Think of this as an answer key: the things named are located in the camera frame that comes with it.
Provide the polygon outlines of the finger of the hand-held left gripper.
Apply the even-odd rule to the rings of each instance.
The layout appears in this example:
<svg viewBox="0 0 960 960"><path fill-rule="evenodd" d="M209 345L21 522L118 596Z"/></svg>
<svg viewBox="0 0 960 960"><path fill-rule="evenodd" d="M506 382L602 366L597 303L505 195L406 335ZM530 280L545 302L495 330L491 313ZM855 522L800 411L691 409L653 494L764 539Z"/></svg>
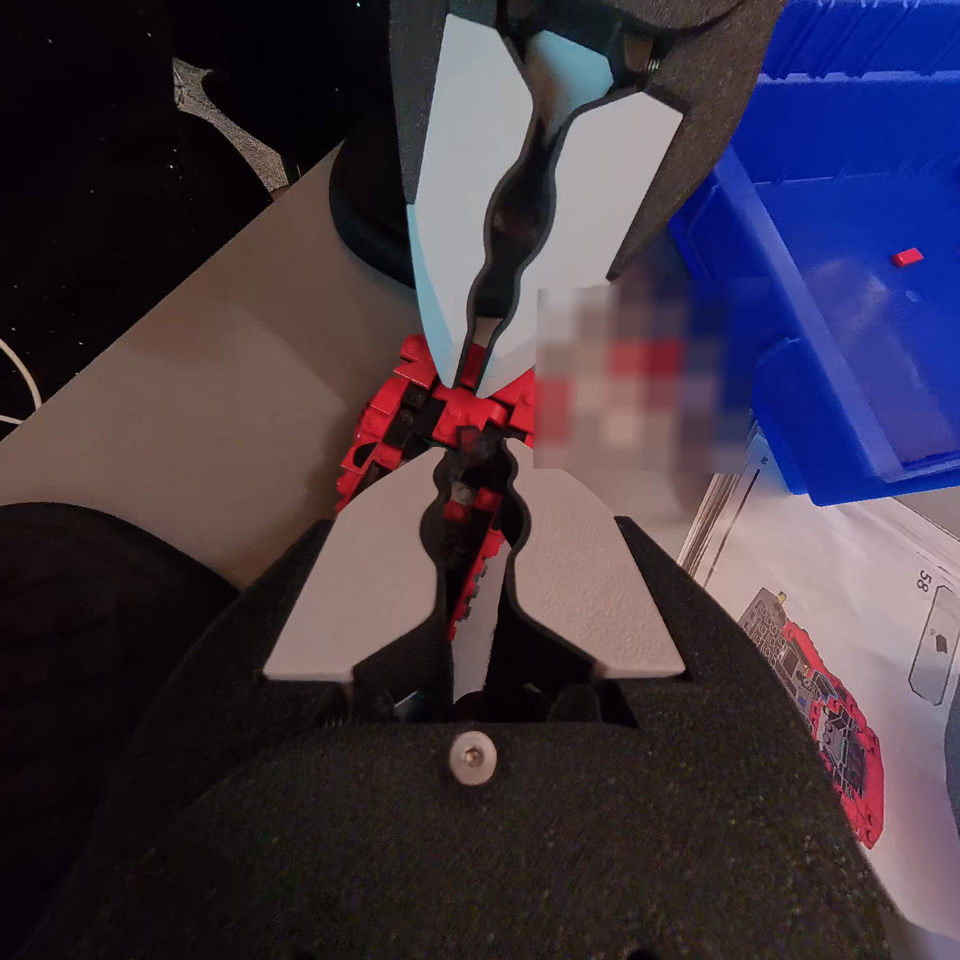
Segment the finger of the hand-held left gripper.
<svg viewBox="0 0 960 960"><path fill-rule="evenodd" d="M478 383L485 399L535 364L539 298L607 282L615 258L683 121L645 92L578 108L548 165L547 223L518 269Z"/></svg>
<svg viewBox="0 0 960 960"><path fill-rule="evenodd" d="M522 158L533 97L495 27L444 22L413 203L414 288L439 380L453 388L472 341L474 284L487 265L491 204Z"/></svg>

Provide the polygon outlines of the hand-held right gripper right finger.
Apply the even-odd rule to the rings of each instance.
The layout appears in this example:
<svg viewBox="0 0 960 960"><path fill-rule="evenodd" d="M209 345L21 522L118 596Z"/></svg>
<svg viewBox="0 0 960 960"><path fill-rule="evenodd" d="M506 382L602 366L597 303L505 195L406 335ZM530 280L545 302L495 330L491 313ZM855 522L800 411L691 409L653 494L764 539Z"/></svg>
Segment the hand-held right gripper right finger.
<svg viewBox="0 0 960 960"><path fill-rule="evenodd" d="M567 472L504 440L510 546L490 648L492 683L671 678L685 664L617 519Z"/></svg>

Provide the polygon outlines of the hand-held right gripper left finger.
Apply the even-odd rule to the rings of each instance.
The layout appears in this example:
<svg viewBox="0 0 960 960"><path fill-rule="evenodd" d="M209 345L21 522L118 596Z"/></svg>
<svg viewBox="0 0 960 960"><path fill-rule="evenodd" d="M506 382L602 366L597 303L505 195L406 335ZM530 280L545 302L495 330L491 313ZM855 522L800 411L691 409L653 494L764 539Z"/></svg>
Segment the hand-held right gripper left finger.
<svg viewBox="0 0 960 960"><path fill-rule="evenodd" d="M342 509L265 663L268 679L391 694L447 684L444 585L422 541L446 454L429 448Z"/></svg>

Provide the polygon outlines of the red toy brick car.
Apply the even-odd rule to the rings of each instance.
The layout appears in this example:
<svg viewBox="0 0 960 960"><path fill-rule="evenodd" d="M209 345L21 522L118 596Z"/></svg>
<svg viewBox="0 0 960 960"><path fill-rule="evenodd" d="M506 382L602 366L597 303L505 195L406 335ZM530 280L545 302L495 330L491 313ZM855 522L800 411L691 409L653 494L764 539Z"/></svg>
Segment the red toy brick car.
<svg viewBox="0 0 960 960"><path fill-rule="evenodd" d="M473 343L459 385L443 384L424 334L408 336L390 378L364 405L340 464L336 512L368 487L430 448L452 451L451 491L443 511L447 636L470 617L481 578L505 543L505 480L495 465L499 443L534 446L535 372L486 398L475 393L486 348Z"/></svg>

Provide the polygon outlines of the blue plastic bin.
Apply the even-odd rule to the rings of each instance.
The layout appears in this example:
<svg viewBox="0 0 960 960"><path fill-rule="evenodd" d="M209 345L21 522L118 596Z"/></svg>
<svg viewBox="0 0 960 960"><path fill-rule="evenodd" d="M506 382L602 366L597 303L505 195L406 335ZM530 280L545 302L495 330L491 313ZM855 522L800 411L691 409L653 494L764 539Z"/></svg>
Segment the blue plastic bin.
<svg viewBox="0 0 960 960"><path fill-rule="evenodd" d="M792 493L958 486L958 2L789 3L669 227L694 277L769 285L751 404Z"/></svg>

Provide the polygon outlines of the brick instruction booklet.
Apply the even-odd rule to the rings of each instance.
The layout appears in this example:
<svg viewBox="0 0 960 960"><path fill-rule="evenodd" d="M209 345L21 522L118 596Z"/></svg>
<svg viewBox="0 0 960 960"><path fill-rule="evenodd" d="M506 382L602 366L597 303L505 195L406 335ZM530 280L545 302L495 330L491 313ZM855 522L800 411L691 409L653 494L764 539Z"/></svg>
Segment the brick instruction booklet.
<svg viewBox="0 0 960 960"><path fill-rule="evenodd" d="M957 942L958 539L896 499L790 493L757 436L678 563L779 678L898 912Z"/></svg>

